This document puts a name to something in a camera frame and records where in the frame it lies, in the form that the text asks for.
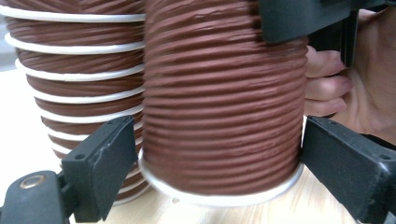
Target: black clamp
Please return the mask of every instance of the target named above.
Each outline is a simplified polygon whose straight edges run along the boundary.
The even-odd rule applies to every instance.
[[[396,223],[396,151],[335,121],[309,117],[301,160],[359,222]]]
[[[394,0],[259,0],[262,37],[270,44],[308,36],[316,50],[337,50],[353,64],[359,9],[395,6]]]
[[[62,160],[59,174],[41,171],[16,180],[0,209],[0,224],[61,224],[106,219],[137,162],[132,117],[102,125]]]

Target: table surface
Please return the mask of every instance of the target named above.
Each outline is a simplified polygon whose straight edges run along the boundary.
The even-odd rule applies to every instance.
[[[50,149],[25,74],[0,72],[0,206],[8,186],[41,170],[61,171]],[[356,223],[347,210],[305,167],[295,186],[267,203],[213,208],[180,202],[149,189],[139,198],[113,206],[105,222],[120,223]]]

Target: black plastic clamp jaw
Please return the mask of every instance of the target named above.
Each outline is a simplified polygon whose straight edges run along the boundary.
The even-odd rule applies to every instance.
[[[360,223],[396,223],[396,151],[309,117],[301,160]]]
[[[395,6],[394,0],[259,0],[262,37],[270,44],[309,37],[316,50],[338,50],[352,65],[361,8]]]
[[[134,120],[103,124],[62,160],[59,174],[26,175],[7,190],[0,224],[64,224],[106,219],[125,177],[137,162]]]

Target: finger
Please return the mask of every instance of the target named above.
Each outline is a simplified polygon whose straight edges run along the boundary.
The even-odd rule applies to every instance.
[[[305,87],[305,98],[329,101],[344,95],[352,88],[352,79],[345,76],[309,78]]]
[[[341,98],[332,99],[330,101],[305,100],[304,114],[307,116],[324,117],[345,110],[346,108],[347,105]]]
[[[335,50],[316,51],[308,46],[306,57],[307,77],[329,77],[346,68],[341,61],[340,52]]]
[[[367,9],[360,9],[359,25],[363,25],[365,22],[370,21],[374,14],[376,14],[376,12]]]

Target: human hand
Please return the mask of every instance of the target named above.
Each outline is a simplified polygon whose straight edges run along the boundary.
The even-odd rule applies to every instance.
[[[396,8],[361,10],[356,59],[343,70],[335,51],[307,53],[305,114],[332,117],[396,145]],[[339,73],[340,76],[327,77]]]

